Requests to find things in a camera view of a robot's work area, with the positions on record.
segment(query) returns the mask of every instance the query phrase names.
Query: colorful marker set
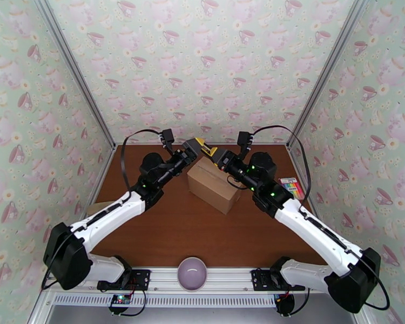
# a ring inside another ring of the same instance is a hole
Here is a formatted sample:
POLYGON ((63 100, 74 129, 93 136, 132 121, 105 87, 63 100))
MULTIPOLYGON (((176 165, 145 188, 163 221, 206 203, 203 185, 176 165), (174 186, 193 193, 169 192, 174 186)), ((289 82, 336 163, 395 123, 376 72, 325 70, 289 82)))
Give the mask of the colorful marker set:
POLYGON ((297 200, 302 200, 305 197, 305 194, 303 193, 299 182, 294 177, 281 178, 280 183, 288 192, 294 195, 294 198, 296 198, 297 200))

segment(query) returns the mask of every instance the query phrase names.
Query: black cable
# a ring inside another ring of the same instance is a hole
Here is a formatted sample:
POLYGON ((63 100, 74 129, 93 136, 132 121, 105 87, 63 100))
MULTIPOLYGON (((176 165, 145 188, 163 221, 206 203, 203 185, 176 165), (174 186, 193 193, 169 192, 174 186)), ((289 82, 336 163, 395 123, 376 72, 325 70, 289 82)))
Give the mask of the black cable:
POLYGON ((240 187, 240 186, 237 186, 236 184, 230 182, 230 180, 229 180, 230 177, 232 177, 232 176, 229 175, 229 176, 226 178, 226 181, 228 182, 228 184, 230 184, 230 185, 231 185, 232 187, 234 187, 234 188, 237 188, 238 190, 247 190, 247 187, 240 187))
POLYGON ((311 289, 308 288, 304 302, 301 304, 301 306, 300 306, 299 308, 297 308, 297 310, 293 311, 292 313, 289 313, 288 316, 295 315, 296 313, 298 313, 299 311, 301 311, 301 310, 304 308, 304 306, 305 306, 305 305, 307 304, 307 302, 309 301, 309 295, 310 295, 310 293, 311 293, 311 289))
POLYGON ((135 314, 120 314, 119 316, 135 317, 135 316, 138 316, 139 314, 141 314, 144 311, 145 305, 147 304, 147 295, 145 294, 144 290, 142 290, 142 291, 143 291, 143 294, 144 294, 144 304, 143 304, 143 307, 140 309, 140 311, 135 313, 135 314))
POLYGON ((309 194, 310 194, 310 192, 311 192, 311 185, 312 185, 312 182, 311 182, 311 171, 309 170, 309 164, 308 164, 307 159, 306 159, 305 148, 303 147, 303 144, 301 143, 301 141, 300 141, 300 139, 297 137, 297 135, 296 135, 293 131, 291 131, 289 128, 287 128, 287 127, 285 127, 285 126, 282 126, 282 125, 271 125, 271 126, 261 127, 261 128, 259 128, 259 129, 257 129, 252 135, 254 136, 254 135, 256 135, 257 133, 259 133, 260 131, 262 131, 262 130, 271 129, 271 128, 283 128, 283 129, 285 129, 285 130, 288 130, 288 131, 295 137, 295 139, 297 139, 297 141, 299 142, 300 150, 301 150, 301 153, 303 154, 303 163, 305 164, 306 179, 307 179, 307 184, 308 184, 308 186, 307 186, 307 188, 306 188, 305 197, 303 198, 303 200, 302 200, 302 202, 301 202, 301 204, 300 204, 299 212, 300 212, 301 214, 305 215, 305 213, 301 210, 301 208, 302 208, 303 204, 306 202, 307 198, 309 197, 309 194))
POLYGON ((370 270, 372 275, 375 276, 376 281, 378 282, 378 284, 381 286, 382 292, 384 293, 384 297, 386 298, 386 305, 384 307, 378 307, 378 306, 375 306, 375 305, 371 305, 371 304, 369 304, 367 302, 365 302, 364 304, 366 306, 369 306, 369 307, 373 308, 373 309, 377 309, 378 311, 386 311, 390 307, 390 297, 388 296, 386 287, 382 283, 381 279, 375 273, 375 271, 365 261, 363 261, 363 259, 361 259, 354 251, 348 250, 347 252, 352 253, 353 256, 355 256, 362 264, 364 264, 370 270))
POLYGON ((131 187, 131 184, 129 184, 129 180, 127 178, 127 173, 126 173, 126 164, 125 164, 126 143, 130 137, 135 136, 136 134, 141 133, 141 132, 152 132, 152 133, 155 133, 156 135, 160 134, 159 132, 157 132, 156 130, 153 130, 153 129, 142 129, 142 130, 139 130, 139 131, 134 132, 133 134, 127 136, 125 138, 125 140, 123 141, 123 146, 121 147, 121 153, 120 153, 121 175, 123 176, 123 180, 125 181, 126 188, 129 192, 129 197, 124 201, 129 200, 131 197, 131 194, 132 194, 132 187, 131 187))

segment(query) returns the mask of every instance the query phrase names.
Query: white vent grille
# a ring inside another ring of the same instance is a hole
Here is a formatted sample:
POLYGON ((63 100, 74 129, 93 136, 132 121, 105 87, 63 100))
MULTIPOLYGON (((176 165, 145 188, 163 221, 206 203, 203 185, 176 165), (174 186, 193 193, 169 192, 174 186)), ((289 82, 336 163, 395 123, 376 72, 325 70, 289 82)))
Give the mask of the white vent grille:
MULTIPOLYGON (((61 306, 94 306, 107 307, 113 294, 99 293, 57 293, 54 304, 61 306)), ((131 305, 123 307, 141 307, 144 296, 136 294, 131 305)), ((150 308, 273 308, 273 295, 179 295, 154 294, 147 295, 150 308)))
POLYGON ((57 293, 54 305, 57 306, 109 306, 112 294, 105 293, 57 293))

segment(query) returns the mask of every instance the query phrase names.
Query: mounting plate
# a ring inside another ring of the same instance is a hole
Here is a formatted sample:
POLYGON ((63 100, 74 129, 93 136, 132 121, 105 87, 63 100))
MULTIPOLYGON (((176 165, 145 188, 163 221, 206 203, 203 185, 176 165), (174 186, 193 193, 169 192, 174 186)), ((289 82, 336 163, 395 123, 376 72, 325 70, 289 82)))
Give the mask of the mounting plate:
POLYGON ((255 269, 251 271, 251 277, 254 291, 304 291, 306 289, 301 285, 288 285, 287 289, 275 286, 269 269, 255 269))

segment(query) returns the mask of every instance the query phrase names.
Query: teapot pattern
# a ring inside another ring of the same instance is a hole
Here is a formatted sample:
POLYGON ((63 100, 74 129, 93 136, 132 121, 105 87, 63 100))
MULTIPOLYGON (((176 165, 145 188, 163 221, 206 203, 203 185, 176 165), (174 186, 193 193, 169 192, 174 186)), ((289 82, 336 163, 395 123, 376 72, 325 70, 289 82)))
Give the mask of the teapot pattern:
MULTIPOLYGON (((127 126, 181 125, 177 141, 202 132, 231 143, 240 129, 252 129, 259 111, 271 113, 258 117, 261 126, 273 117, 295 125, 353 0, 50 4, 116 141, 127 126), (208 117, 217 124, 202 129, 208 117)), ((288 133, 261 138, 282 142, 288 133)))
POLYGON ((371 0, 360 22, 299 137, 316 212, 381 254, 391 307, 375 321, 405 323, 405 0, 371 0))
MULTIPOLYGON (((90 0, 70 0, 64 10, 78 26, 94 22, 90 0)), ((96 73, 110 70, 107 60, 93 61, 86 64, 96 73)), ((111 109, 124 106, 121 95, 103 98, 111 109)), ((1 323, 27 322, 51 229, 82 215, 109 151, 36 4, 0 0, 1 323)))

